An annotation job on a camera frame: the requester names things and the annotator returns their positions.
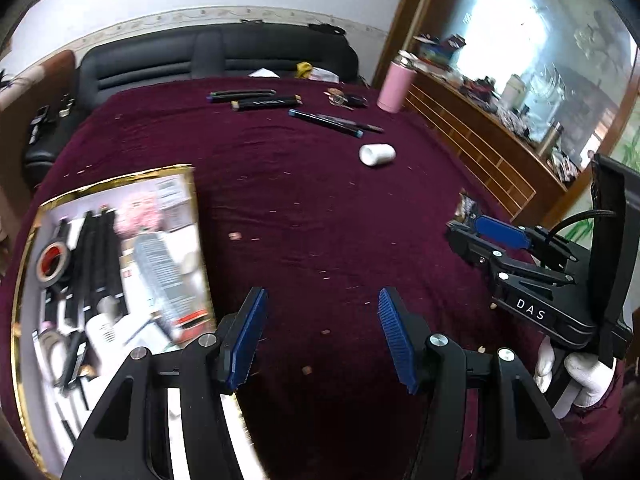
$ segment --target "metal bolt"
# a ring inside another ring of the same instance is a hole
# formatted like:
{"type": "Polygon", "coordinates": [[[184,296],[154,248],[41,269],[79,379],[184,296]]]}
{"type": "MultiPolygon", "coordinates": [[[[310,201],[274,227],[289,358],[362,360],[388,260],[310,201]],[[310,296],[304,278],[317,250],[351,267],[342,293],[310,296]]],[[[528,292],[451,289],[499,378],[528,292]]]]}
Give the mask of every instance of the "metal bolt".
{"type": "Polygon", "coordinates": [[[449,342],[449,340],[447,339],[447,336],[442,334],[433,334],[429,338],[429,341],[431,341],[431,344],[434,346],[444,346],[449,342]]]}
{"type": "Polygon", "coordinates": [[[132,359],[135,359],[136,361],[138,359],[142,359],[146,355],[146,348],[144,348],[143,346],[138,346],[134,348],[131,351],[131,354],[129,355],[131,356],[132,359]]]}
{"type": "Polygon", "coordinates": [[[204,346],[204,348],[215,345],[216,341],[218,341],[218,338],[213,334],[203,334],[198,338],[198,344],[204,346]]]}
{"type": "Polygon", "coordinates": [[[498,357],[503,361],[513,361],[516,358],[516,354],[508,348],[500,348],[498,350],[498,357]]]}

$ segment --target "black cable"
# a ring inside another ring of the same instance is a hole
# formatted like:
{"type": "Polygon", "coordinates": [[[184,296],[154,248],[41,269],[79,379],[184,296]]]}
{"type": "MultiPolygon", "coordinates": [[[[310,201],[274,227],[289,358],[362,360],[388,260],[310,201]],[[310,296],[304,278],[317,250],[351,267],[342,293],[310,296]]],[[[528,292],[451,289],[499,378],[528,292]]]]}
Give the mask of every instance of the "black cable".
{"type": "Polygon", "coordinates": [[[545,244],[548,244],[554,236],[558,234],[565,227],[569,227],[569,225],[575,224],[581,220],[588,220],[589,218],[603,217],[603,218],[613,218],[616,216],[614,211],[610,211],[609,209],[591,209],[589,211],[582,211],[581,213],[576,213],[575,215],[571,215],[568,218],[558,222],[551,231],[548,232],[545,238],[545,244]]]}

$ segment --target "decorative wall border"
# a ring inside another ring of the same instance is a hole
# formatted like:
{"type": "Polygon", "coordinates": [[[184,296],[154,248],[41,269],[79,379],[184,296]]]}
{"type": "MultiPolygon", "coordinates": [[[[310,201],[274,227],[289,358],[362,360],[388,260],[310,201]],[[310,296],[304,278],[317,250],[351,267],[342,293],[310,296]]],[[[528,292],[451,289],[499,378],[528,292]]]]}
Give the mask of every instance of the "decorative wall border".
{"type": "Polygon", "coordinates": [[[139,18],[133,18],[126,22],[115,23],[73,40],[59,49],[51,52],[37,63],[61,52],[73,50],[76,54],[76,63],[80,63],[91,48],[110,41],[130,38],[140,34],[148,34],[168,28],[185,27],[188,25],[210,25],[213,23],[233,23],[239,20],[264,20],[269,23],[289,23],[292,25],[306,25],[308,23],[331,23],[346,31],[347,39],[351,41],[354,36],[365,36],[369,41],[384,45],[387,32],[380,28],[352,22],[344,18],[337,18],[321,12],[309,12],[307,10],[284,9],[280,7],[256,7],[256,6],[205,6],[191,7],[188,9],[168,10],[149,14],[139,18]]]}

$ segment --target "table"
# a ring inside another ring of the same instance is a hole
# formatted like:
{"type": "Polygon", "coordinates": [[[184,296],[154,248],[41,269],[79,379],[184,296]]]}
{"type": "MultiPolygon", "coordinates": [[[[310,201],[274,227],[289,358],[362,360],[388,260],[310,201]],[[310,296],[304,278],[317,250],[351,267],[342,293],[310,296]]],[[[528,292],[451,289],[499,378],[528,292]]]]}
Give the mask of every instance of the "table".
{"type": "MultiPolygon", "coordinates": [[[[504,218],[504,211],[420,116],[387,114],[362,87],[349,90],[366,95],[368,109],[337,108],[323,94],[327,87],[246,78],[172,82],[121,92],[87,119],[38,190],[0,286],[1,400],[16,430],[10,310],[37,205],[104,178],[178,163],[195,167],[216,316],[237,310],[252,285],[269,291],[264,340],[238,398],[272,479],[402,475],[424,405],[396,377],[377,316],[382,286],[396,286],[433,330],[463,347],[509,346],[532,368],[540,334],[489,310],[481,275],[443,236],[461,187],[489,214],[504,218]],[[286,109],[233,112],[205,101],[214,89],[256,86],[301,95],[301,110],[386,133],[358,140],[290,118],[286,109]],[[396,160],[364,166],[358,149],[369,142],[390,143],[396,160]],[[230,238],[235,232],[240,240],[230,238]]],[[[467,447],[471,442],[465,435],[467,447]]]]}

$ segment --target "pen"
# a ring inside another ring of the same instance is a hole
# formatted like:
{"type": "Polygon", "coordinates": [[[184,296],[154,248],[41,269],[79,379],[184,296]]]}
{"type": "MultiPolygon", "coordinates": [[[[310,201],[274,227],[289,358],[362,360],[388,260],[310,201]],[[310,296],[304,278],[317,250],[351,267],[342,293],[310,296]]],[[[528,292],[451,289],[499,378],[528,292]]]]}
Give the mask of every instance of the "pen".
{"type": "Polygon", "coordinates": [[[299,106],[302,104],[302,97],[294,96],[261,96],[251,99],[240,99],[231,101],[231,109],[236,112],[243,110],[261,110],[264,108],[287,108],[289,106],[299,106]]]}
{"type": "Polygon", "coordinates": [[[220,92],[210,92],[207,101],[210,103],[229,103],[238,99],[249,99],[251,97],[268,97],[275,95],[275,90],[223,90],[220,92]]]}
{"type": "Polygon", "coordinates": [[[362,131],[352,128],[351,126],[347,126],[346,124],[336,123],[335,121],[330,121],[329,119],[325,119],[323,117],[319,117],[313,114],[305,114],[304,112],[300,112],[299,110],[294,110],[293,108],[289,110],[289,115],[291,117],[296,117],[298,119],[302,119],[307,123],[317,124],[318,126],[325,126],[327,128],[331,128],[332,130],[336,130],[337,132],[341,132],[343,134],[347,134],[351,137],[356,137],[356,139],[362,138],[362,131]]]}
{"type": "Polygon", "coordinates": [[[369,130],[370,132],[376,132],[379,134],[383,134],[385,132],[385,129],[380,128],[380,126],[373,126],[372,124],[360,124],[360,123],[357,123],[356,121],[350,121],[348,119],[343,119],[341,117],[333,117],[331,115],[322,115],[322,114],[318,114],[318,117],[322,117],[323,119],[333,121],[334,123],[348,124],[349,126],[354,126],[359,130],[369,130]]]}

